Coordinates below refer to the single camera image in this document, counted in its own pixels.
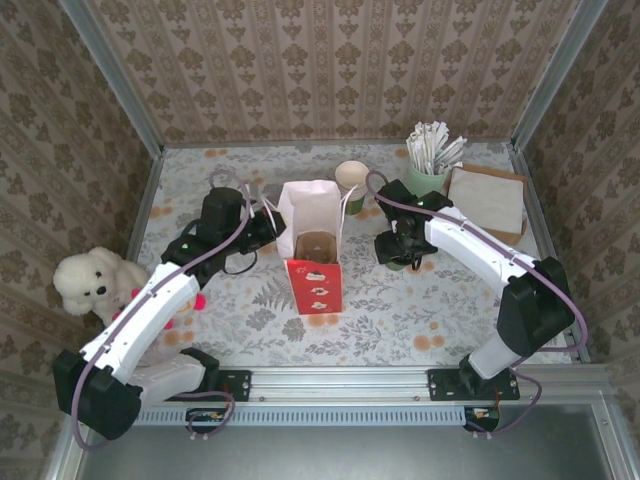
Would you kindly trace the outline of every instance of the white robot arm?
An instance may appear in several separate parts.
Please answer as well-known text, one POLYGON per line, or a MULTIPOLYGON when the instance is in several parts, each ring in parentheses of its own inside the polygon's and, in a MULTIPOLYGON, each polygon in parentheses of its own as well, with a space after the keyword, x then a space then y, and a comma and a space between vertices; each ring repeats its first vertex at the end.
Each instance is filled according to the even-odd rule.
POLYGON ((264 209, 243 224, 244 206, 240 192, 212 188, 200 219, 169 244, 163 263, 118 318, 80 353, 65 350, 56 358, 60 410, 72 414, 77 405, 80 421, 113 440, 131 427, 141 409, 182 392, 213 389, 207 387, 215 386, 219 364, 194 348, 159 365, 136 367, 173 315, 225 270, 227 256, 255 253, 284 231, 280 214, 264 209))
MULTIPOLYGON (((533 257, 501 243, 471 223, 457 207, 445 207, 439 212, 462 221, 465 226, 475 228, 512 253, 513 257, 518 257, 527 265, 534 267, 535 259, 533 257)), ((475 235, 471 235, 468 229, 446 220, 433 218, 425 222, 424 236, 431 245, 442 248, 453 255, 487 282, 498 298, 502 297, 504 287, 509 284, 510 278, 521 277, 527 273, 524 268, 515 265, 475 235)), ((489 380, 520 358, 521 355, 512 351, 500 338, 498 332, 495 332, 487 342, 470 355, 469 363, 480 377, 489 380)))

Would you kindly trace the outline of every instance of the paper bag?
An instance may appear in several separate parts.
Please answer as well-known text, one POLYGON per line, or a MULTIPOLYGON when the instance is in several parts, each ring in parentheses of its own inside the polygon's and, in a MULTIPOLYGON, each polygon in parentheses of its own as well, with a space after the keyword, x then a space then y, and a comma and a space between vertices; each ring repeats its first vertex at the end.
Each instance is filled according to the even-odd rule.
POLYGON ((278 211, 287 226, 278 237, 299 315, 342 311, 340 240, 344 202, 335 182, 288 182, 278 211))

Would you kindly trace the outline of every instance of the white paper bag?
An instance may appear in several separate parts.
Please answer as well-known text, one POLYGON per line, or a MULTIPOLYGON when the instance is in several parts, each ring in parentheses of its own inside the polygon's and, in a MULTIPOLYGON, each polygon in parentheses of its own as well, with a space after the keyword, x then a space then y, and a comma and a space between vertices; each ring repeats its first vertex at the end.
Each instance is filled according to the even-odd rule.
POLYGON ((342 204, 340 189, 335 182, 312 180, 285 183, 278 211, 286 225, 276 242, 278 253, 283 259, 294 257, 296 240, 306 232, 327 232, 334 235, 340 255, 342 204))

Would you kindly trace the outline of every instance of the gray floor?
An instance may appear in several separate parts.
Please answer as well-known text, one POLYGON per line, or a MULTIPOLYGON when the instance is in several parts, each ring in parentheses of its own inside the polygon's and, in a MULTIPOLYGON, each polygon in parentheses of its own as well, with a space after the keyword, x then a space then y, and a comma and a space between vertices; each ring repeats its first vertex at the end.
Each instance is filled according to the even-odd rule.
POLYGON ((461 427, 133 429, 87 455, 78 478, 607 480, 589 407, 537 407, 515 430, 473 439, 461 427))

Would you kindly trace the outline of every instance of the green cup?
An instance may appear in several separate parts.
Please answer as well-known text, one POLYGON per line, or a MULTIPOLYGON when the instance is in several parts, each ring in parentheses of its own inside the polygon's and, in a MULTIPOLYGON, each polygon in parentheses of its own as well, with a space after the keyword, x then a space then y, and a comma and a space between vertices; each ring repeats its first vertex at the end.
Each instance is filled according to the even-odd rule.
POLYGON ((446 173, 441 175, 427 175, 426 173, 419 172, 413 164, 410 164, 404 178, 404 186, 416 197, 420 198, 434 190, 444 193, 443 189, 446 179, 446 173))
POLYGON ((406 265, 400 265, 399 263, 396 263, 396 262, 385 263, 384 266, 387 267, 389 270, 393 270, 394 272, 399 272, 400 270, 403 270, 404 268, 406 268, 406 265))
POLYGON ((360 210, 362 210, 362 205, 364 205, 364 197, 354 200, 353 202, 347 202, 345 213, 347 215, 357 215, 360 213, 360 210))

